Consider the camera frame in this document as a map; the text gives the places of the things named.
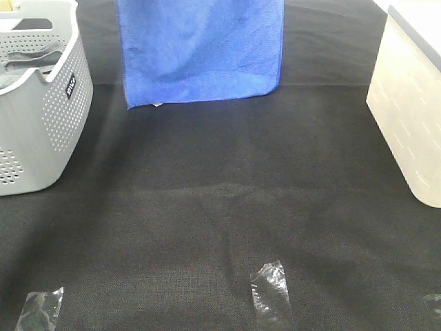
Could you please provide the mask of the clear tape piece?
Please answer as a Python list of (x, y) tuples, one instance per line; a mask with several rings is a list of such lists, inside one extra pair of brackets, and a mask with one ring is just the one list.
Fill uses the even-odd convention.
[(294, 320), (280, 261), (266, 263), (250, 275), (252, 298), (258, 330), (294, 330)]
[(18, 318), (16, 331), (55, 331), (64, 287), (54, 292), (30, 292)]
[(431, 316), (434, 319), (439, 319), (441, 294), (427, 294), (423, 296), (422, 300), (428, 308)]

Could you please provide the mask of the clear tape piece centre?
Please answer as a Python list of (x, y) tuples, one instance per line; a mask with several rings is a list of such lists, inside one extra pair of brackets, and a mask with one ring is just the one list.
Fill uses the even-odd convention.
[(280, 261), (266, 263), (250, 275), (252, 298), (258, 330), (294, 330), (294, 320)]

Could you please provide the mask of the blue microfibre towel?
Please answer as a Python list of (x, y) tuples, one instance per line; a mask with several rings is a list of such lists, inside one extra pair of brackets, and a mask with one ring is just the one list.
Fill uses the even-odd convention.
[(243, 99), (280, 83), (282, 1), (117, 1), (128, 108)]

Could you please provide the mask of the white plastic storage box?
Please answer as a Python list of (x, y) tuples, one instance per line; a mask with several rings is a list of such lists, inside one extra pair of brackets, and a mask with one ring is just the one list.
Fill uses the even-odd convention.
[(412, 194), (439, 208), (439, 1), (389, 5), (366, 102)]

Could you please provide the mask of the clear tape piece right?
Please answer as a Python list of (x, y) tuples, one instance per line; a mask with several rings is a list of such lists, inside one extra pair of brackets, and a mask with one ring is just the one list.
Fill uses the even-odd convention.
[(439, 319), (441, 294), (427, 294), (423, 296), (422, 300), (428, 308), (431, 316), (434, 319)]

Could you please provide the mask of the black fabric table mat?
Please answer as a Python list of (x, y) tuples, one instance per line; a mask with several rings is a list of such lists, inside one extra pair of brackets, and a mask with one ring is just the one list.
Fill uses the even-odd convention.
[(1, 199), (1, 329), (64, 288), (58, 330), (255, 330), (280, 261), (295, 330), (432, 330), (440, 211), (410, 192), (365, 102), (385, 13), (286, 1), (263, 97), (128, 110), (113, 1), (80, 1), (94, 95), (61, 178)]

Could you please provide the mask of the grey towel in basket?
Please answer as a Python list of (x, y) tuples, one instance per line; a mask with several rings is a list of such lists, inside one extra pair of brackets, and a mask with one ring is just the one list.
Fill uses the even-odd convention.
[(1, 89), (12, 85), (29, 68), (37, 68), (43, 74), (50, 73), (61, 58), (65, 46), (53, 41), (32, 52), (10, 52), (1, 73)]

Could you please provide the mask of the clear tape piece left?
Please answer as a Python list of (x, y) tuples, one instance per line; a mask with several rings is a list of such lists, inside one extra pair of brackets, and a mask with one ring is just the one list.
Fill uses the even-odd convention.
[(55, 331), (64, 287), (54, 292), (30, 292), (18, 318), (16, 331)]

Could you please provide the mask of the grey perforated laundry basket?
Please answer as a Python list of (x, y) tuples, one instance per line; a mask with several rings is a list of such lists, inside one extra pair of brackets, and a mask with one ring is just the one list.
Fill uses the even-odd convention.
[(1, 73), (10, 52), (53, 41), (65, 50), (52, 71), (27, 69), (1, 89), (1, 194), (35, 192), (55, 183), (78, 143), (93, 84), (76, 17), (76, 1), (16, 1), (1, 13)]

